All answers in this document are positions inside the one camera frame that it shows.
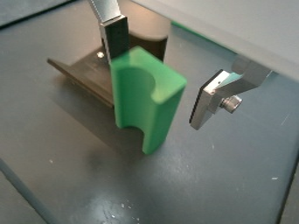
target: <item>metal clamp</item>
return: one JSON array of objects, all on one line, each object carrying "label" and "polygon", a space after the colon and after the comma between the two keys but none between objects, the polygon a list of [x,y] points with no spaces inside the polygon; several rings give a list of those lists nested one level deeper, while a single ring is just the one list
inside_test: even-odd
[{"label": "metal clamp", "polygon": [[101,44],[108,63],[129,48],[126,17],[120,14],[117,0],[88,0],[98,21]]},{"label": "metal clamp", "polygon": [[196,130],[220,108],[233,113],[241,103],[236,95],[259,87],[271,73],[267,67],[240,55],[231,70],[232,73],[220,70],[200,88],[189,120]]}]

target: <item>silver bracket with screw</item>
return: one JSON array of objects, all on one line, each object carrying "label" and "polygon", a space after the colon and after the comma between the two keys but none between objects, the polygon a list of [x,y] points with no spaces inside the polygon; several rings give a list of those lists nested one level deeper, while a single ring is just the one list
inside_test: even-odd
[{"label": "silver bracket with screw", "polygon": [[259,87],[271,73],[267,67],[240,55],[231,70],[232,73],[220,70],[200,88],[189,120],[196,130],[221,108],[233,113],[241,103],[237,94]]}]

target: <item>gray floor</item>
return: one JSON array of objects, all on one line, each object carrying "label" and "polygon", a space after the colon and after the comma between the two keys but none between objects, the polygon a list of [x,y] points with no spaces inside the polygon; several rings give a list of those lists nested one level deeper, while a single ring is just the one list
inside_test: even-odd
[{"label": "gray floor", "polygon": [[299,166],[293,175],[293,182],[284,205],[284,213],[281,216],[281,224],[299,223]]},{"label": "gray floor", "polygon": [[41,217],[24,200],[0,172],[0,223],[44,224]]},{"label": "gray floor", "polygon": [[188,86],[166,141],[144,156],[141,132],[117,129],[113,111],[45,62],[98,46],[88,3],[0,39],[0,157],[61,223],[276,223],[299,148],[297,83],[272,74],[233,115],[193,130],[199,87],[235,55],[173,27],[165,63]]},{"label": "gray floor", "polygon": [[0,2],[0,27],[46,11],[52,7],[65,4],[69,0],[1,0]]}]

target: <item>silver metal plate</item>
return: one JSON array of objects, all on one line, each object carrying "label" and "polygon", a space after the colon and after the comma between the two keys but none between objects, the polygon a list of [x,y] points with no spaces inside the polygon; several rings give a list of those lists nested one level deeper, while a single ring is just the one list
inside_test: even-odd
[{"label": "silver metal plate", "polygon": [[88,0],[88,3],[100,23],[120,16],[117,0]]}]

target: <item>green foam block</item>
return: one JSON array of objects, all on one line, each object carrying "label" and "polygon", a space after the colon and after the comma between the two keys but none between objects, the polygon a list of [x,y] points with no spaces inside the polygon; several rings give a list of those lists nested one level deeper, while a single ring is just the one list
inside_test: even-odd
[{"label": "green foam block", "polygon": [[144,154],[164,142],[187,80],[141,47],[110,62],[116,126],[144,132]]}]

